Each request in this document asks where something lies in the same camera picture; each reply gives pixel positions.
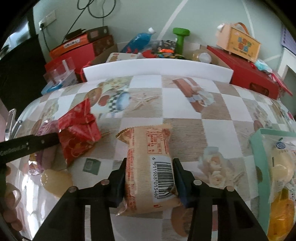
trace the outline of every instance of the mint green box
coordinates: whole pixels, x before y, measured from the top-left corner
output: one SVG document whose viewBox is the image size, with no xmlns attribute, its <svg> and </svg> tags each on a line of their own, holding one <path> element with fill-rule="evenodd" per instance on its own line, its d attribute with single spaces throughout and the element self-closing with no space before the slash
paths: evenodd
<svg viewBox="0 0 296 241">
<path fill-rule="evenodd" d="M 265 152 L 263 145 L 263 135 L 272 135 L 280 137 L 295 137 L 296 133 L 287 131 L 277 131 L 273 129 L 260 128 L 251 137 L 250 143 L 254 154 L 255 165 L 260 169 L 262 173 L 262 182 L 258 183 L 259 193 L 259 209 L 258 209 L 258 221 L 264 232 L 267 234 L 269 226 L 269 214 L 270 214 L 270 187 L 271 181 L 269 176 L 268 155 Z"/>
</svg>

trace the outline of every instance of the blue plastic bottle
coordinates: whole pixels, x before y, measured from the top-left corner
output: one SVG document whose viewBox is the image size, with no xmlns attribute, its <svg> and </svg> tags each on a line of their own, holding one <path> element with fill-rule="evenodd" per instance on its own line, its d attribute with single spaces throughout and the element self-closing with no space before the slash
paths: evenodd
<svg viewBox="0 0 296 241">
<path fill-rule="evenodd" d="M 121 53 L 139 53 L 149 43 L 152 34 L 155 31 L 153 28 L 148 29 L 148 33 L 137 34 L 121 51 Z"/>
</svg>

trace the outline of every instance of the red box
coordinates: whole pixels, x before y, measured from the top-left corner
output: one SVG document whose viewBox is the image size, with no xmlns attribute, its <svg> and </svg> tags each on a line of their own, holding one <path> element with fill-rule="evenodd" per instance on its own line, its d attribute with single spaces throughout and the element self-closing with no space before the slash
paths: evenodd
<svg viewBox="0 0 296 241">
<path fill-rule="evenodd" d="M 80 74 L 80 70 L 88 62 L 94 60 L 94 58 L 100 55 L 103 51 L 114 45 L 112 35 L 108 35 L 102 39 L 99 39 L 93 43 L 86 44 L 84 46 L 73 49 L 67 53 L 64 53 L 60 57 L 53 59 L 45 65 L 46 72 L 56 69 L 62 60 L 72 58 L 75 65 L 75 73 Z"/>
<path fill-rule="evenodd" d="M 52 59 L 61 56 L 62 54 L 75 49 L 77 47 L 92 43 L 98 39 L 104 38 L 109 35 L 108 26 L 93 28 L 87 30 L 85 33 L 70 39 L 69 41 L 61 44 L 50 51 L 49 55 Z"/>
<path fill-rule="evenodd" d="M 267 74 L 254 69 L 251 63 L 235 54 L 230 55 L 227 51 L 212 46 L 208 46 L 207 49 L 233 69 L 231 84 L 277 99 L 279 86 L 277 83 L 272 82 L 272 79 Z"/>
</svg>

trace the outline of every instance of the green dumbbell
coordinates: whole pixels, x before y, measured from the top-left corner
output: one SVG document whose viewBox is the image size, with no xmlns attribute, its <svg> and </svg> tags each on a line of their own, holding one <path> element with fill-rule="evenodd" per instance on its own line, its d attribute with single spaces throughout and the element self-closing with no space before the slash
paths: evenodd
<svg viewBox="0 0 296 241">
<path fill-rule="evenodd" d="M 183 52 L 183 44 L 184 44 L 184 37 L 190 35 L 190 31 L 185 28 L 173 28 L 173 34 L 177 35 L 177 44 L 175 53 L 182 55 Z"/>
</svg>

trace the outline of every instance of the red gift box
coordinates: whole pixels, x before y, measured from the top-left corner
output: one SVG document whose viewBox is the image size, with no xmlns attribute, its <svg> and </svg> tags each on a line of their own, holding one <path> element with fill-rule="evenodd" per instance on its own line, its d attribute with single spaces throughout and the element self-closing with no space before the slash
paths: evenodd
<svg viewBox="0 0 296 241">
<path fill-rule="evenodd" d="M 266 73 L 253 68 L 248 61 L 235 54 L 212 46 L 208 46 L 207 49 L 233 69 L 231 84 L 277 99 L 279 86 Z"/>
<path fill-rule="evenodd" d="M 63 115 L 58 120 L 58 127 L 59 140 L 68 166 L 101 138 L 96 118 L 90 113 L 89 99 L 82 101 Z"/>
</svg>

